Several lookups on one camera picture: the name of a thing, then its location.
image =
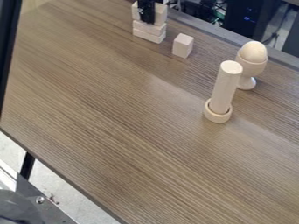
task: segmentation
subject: white cylinder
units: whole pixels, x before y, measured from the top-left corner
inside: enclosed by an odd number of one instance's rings
[[[209,104],[212,112],[219,115],[228,112],[242,72],[243,67],[238,62],[227,60],[221,63]]]

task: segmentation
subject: screw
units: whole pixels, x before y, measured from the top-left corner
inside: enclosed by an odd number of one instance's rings
[[[45,202],[45,198],[42,196],[38,196],[37,199],[35,200],[37,204],[43,204]]]

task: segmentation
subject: wooden toy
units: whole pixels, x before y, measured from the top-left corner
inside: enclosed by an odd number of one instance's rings
[[[166,23],[163,25],[146,24],[139,20],[133,21],[133,28],[141,32],[147,32],[155,36],[161,36],[166,32]]]
[[[147,32],[144,32],[144,31],[133,29],[133,35],[137,36],[138,38],[147,39],[156,44],[160,44],[165,39],[166,32],[164,32],[161,36],[155,36],[152,34],[148,34]]]
[[[238,51],[236,61],[243,66],[237,88],[242,90],[253,89],[256,85],[255,76],[261,74],[268,62],[266,47],[258,41],[250,41]]]
[[[172,53],[186,59],[193,49],[193,43],[193,37],[180,33],[173,41]]]
[[[207,119],[214,123],[225,123],[230,119],[233,112],[231,102],[242,72],[242,65],[238,62],[227,60],[221,63],[212,97],[205,103]]]

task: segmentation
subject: table surface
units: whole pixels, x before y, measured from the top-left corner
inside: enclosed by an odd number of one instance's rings
[[[130,3],[59,0],[21,17],[1,129],[127,223],[299,223],[299,73],[269,61],[233,117],[203,116],[237,47],[168,21],[133,37]],[[180,33],[189,59],[171,55]]]

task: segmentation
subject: black object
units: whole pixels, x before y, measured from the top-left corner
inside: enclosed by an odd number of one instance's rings
[[[227,0],[223,27],[247,38],[261,41],[268,22],[281,0]]]
[[[20,10],[21,0],[0,0],[0,115]]]
[[[22,164],[21,172],[20,174],[22,175],[23,178],[29,179],[31,176],[31,172],[34,166],[35,158],[33,157],[32,154],[29,152],[26,152],[26,155],[24,157],[24,161]]]
[[[147,24],[155,23],[155,0],[138,0],[138,11],[140,19]]]
[[[215,4],[216,0],[185,0],[182,2],[182,11],[211,23],[215,19]]]

